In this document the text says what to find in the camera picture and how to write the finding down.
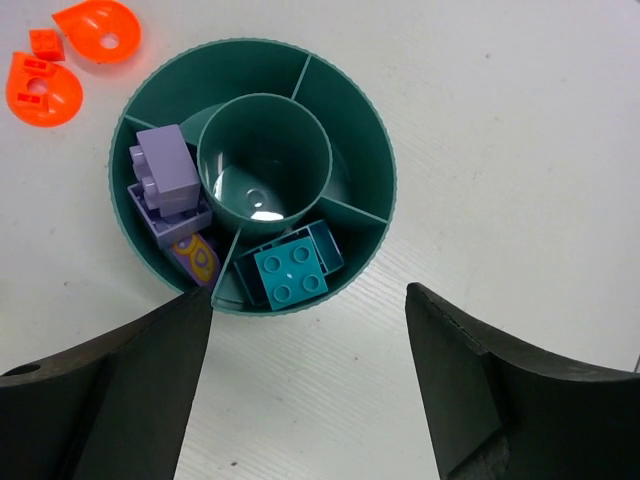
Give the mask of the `orange teardrop dish upright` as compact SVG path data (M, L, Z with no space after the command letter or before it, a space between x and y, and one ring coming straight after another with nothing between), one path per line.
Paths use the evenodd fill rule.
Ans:
M118 1L83 1L51 17L77 53L97 64L125 61L141 43L137 15Z

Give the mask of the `purple printed lego tile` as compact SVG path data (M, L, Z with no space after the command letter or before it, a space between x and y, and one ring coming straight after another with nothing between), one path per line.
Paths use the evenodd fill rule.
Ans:
M169 252L197 285L210 288L215 286L221 262L215 250L199 233L174 243Z

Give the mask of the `teal square lego brick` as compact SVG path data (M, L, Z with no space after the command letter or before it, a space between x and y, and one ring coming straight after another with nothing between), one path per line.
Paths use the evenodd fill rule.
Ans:
M258 252L254 259L273 311L328 292L322 268L309 237Z

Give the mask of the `teal rounded lego piece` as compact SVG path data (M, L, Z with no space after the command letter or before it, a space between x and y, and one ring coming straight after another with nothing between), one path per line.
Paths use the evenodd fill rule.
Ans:
M254 247L234 260L252 305L284 310L328 292L326 278L345 265L324 220Z

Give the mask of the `orange teardrop dish overturned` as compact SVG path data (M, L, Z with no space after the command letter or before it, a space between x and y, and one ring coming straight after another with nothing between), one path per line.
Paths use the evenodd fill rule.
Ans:
M79 112L84 94L79 79L66 67L14 52L5 99L23 122L51 128L67 123Z

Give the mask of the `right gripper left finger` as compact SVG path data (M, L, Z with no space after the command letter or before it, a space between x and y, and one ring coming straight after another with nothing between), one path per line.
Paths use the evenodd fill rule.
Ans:
M171 479L212 323L198 287L1 376L4 479Z

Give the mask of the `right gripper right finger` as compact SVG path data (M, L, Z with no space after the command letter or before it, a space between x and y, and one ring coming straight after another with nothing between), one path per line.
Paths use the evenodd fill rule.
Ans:
M407 287L412 357L443 479L635 479L639 377L570 359Z

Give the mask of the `purple hollow lego brick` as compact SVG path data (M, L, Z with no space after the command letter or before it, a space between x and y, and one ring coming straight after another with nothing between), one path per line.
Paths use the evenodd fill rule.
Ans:
M140 183L128 186L127 191L138 216L161 249L178 243L212 223L213 212L203 195L199 197L195 208L162 217L159 210L151 210L147 206Z

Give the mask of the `small orange two-stud brick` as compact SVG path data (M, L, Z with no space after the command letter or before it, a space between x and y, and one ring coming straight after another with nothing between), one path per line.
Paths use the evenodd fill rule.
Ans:
M52 62L65 60L63 41L55 29L31 29L29 39L37 58Z

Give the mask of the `teal round divided container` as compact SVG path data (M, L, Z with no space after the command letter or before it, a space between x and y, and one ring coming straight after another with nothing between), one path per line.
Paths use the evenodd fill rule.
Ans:
M180 292L198 286L159 248L127 187L140 183L129 148L142 130L177 124L209 203L199 233L221 271L210 289L221 312L273 316L315 306L352 283L377 253L396 200L396 163L375 107L340 69L302 48L265 39L194 47L162 65L134 92L115 127L111 202L137 257ZM273 311L251 304L234 268L248 250L324 220L345 265L328 292Z

